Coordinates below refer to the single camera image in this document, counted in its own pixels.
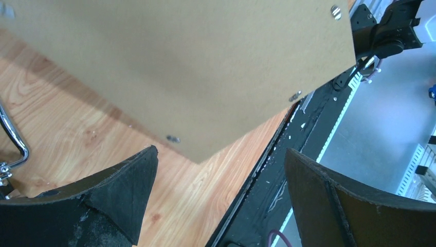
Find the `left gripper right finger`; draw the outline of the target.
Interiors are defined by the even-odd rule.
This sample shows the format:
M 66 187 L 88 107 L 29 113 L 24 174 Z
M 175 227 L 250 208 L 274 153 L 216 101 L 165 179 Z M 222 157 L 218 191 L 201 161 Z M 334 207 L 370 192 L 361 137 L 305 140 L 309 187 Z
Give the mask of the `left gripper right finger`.
M 287 166 L 303 246 L 435 246 L 435 204 L 349 178 L 302 153 Z

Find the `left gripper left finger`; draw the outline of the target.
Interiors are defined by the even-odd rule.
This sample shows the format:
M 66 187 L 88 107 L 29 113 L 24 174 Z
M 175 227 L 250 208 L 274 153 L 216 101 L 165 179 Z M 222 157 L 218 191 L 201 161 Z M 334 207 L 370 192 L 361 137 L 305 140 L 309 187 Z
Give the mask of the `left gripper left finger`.
M 1 200 L 1 246 L 135 246 L 158 168 L 149 146 L 40 195 Z

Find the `brown backing board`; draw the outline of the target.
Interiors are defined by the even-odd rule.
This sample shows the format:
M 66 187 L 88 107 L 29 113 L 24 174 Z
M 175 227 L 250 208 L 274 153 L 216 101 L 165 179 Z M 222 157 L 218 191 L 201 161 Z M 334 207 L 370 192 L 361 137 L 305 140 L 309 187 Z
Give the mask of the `brown backing board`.
M 1 27 L 200 163 L 355 64 L 347 1 L 1 1 Z

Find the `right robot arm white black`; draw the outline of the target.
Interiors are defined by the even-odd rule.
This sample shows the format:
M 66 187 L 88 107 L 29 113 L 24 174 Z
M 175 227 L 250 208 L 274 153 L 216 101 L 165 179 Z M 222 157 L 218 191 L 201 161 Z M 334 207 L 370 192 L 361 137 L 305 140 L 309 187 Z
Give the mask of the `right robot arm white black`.
M 421 48 L 419 9 L 430 1 L 395 1 L 384 12 L 379 23 L 352 31 L 355 58 L 377 56 L 379 59 Z

